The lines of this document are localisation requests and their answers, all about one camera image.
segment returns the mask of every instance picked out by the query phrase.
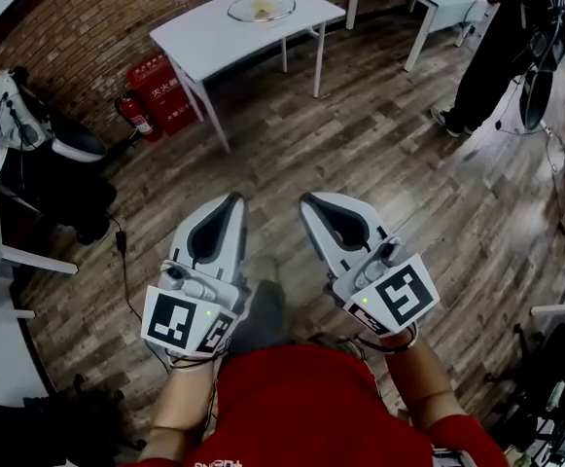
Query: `wrist strap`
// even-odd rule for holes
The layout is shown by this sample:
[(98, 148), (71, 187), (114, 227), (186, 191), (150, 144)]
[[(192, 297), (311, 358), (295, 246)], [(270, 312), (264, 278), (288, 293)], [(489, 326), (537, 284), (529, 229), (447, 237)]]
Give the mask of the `wrist strap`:
[(407, 344), (402, 344), (400, 346), (395, 346), (395, 347), (384, 347), (379, 344), (374, 344), (372, 342), (369, 342), (361, 338), (360, 336), (356, 336), (355, 339), (357, 339), (364, 346), (369, 347), (370, 349), (374, 349), (375, 351), (379, 351), (380, 353), (385, 353), (385, 354), (403, 353), (404, 351), (407, 351), (412, 346), (414, 346), (416, 344), (416, 341), (418, 341), (418, 325), (416, 324), (416, 322), (413, 322), (409, 327), (406, 328), (406, 330), (408, 330), (409, 333), (411, 334), (411, 341), (408, 342)]

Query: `red sleeve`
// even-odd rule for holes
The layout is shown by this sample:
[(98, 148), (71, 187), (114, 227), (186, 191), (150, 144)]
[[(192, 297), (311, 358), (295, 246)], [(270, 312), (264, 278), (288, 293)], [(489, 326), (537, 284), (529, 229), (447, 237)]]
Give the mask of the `red sleeve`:
[(445, 417), (432, 425), (427, 433), (436, 447), (465, 451), (477, 467), (509, 467), (501, 449), (471, 416)]
[(147, 458), (132, 465), (121, 465), (120, 467), (180, 467), (180, 463), (167, 458)]

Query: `wooden floor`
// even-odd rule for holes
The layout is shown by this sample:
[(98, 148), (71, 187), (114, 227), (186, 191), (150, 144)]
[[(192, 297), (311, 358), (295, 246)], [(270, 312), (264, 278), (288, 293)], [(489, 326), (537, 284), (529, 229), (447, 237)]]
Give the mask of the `wooden floor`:
[[(556, 175), (559, 209), (546, 136), (493, 128), (513, 85), (471, 138), (452, 138), (432, 122), (429, 107), (452, 101), (472, 53), (453, 47), (452, 31), (437, 33), (406, 73), (419, 25), (389, 17), (328, 36), (319, 100), (310, 95), (313, 43), (289, 53), (286, 75), (276, 58), (220, 84), (211, 95), (232, 153), (223, 153), (210, 124), (142, 143), (108, 171), (119, 190), (112, 213), (128, 234), (130, 296), (141, 312), (175, 227), (205, 201), (239, 191), (250, 209), (248, 259), (277, 259), (296, 330), (344, 335), (359, 327), (321, 294), (325, 268), (302, 228), (297, 200), (323, 190), (369, 202), (409, 250), (422, 254), (441, 295), (422, 333), (463, 406), (490, 420), (507, 388), (484, 383), (484, 374), (517, 357), (513, 324), (532, 330), (529, 307), (558, 302), (565, 287), (565, 235), (556, 231), (565, 174)], [(504, 129), (519, 126), (518, 96)], [(556, 74), (547, 121), (565, 139), (565, 66)], [(560, 169), (555, 140), (548, 150)], [(114, 236), (91, 247), (78, 245), (69, 230), (53, 239), (53, 255), (77, 263), (80, 272), (37, 272), (22, 294), (37, 313), (29, 327), (41, 359), (57, 388), (83, 374), (88, 385), (121, 389), (128, 423), (141, 433), (165, 372), (124, 304)], [(385, 366), (379, 355), (370, 360), (395, 411), (401, 404)]]

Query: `brick wall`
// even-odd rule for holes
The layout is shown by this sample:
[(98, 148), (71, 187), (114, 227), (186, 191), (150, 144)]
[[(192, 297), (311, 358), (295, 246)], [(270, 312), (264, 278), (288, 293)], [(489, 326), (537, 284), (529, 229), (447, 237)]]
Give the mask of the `brick wall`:
[[(0, 18), (0, 69), (113, 144), (130, 132), (114, 111), (126, 71), (151, 54), (152, 29), (209, 0), (19, 0)], [(347, 0), (329, 0), (346, 8)], [(360, 12), (401, 0), (362, 0)]]

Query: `red fire extinguisher box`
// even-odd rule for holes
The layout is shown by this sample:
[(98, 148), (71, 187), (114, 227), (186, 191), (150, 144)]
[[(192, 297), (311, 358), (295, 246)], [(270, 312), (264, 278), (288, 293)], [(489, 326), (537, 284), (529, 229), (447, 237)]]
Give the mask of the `red fire extinguisher box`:
[(164, 53), (158, 53), (133, 67), (128, 72), (128, 82), (165, 134), (173, 135), (197, 119)]

